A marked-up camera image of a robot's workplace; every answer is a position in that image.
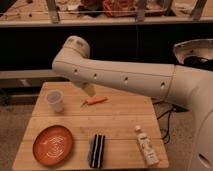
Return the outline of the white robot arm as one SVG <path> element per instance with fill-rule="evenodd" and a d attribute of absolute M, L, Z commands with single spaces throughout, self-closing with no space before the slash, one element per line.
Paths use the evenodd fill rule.
<path fill-rule="evenodd" d="M 195 128 L 187 171 L 213 171 L 213 71 L 174 64 L 93 60 L 89 44 L 78 36 L 67 38 L 52 69 L 82 89 L 93 83 L 190 110 Z"/>

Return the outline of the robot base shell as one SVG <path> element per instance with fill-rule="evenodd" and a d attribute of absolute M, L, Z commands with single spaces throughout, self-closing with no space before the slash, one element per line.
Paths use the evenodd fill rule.
<path fill-rule="evenodd" d="M 193 39 L 177 43 L 173 46 L 173 53 L 180 64 L 191 56 L 213 59 L 213 38 Z"/>

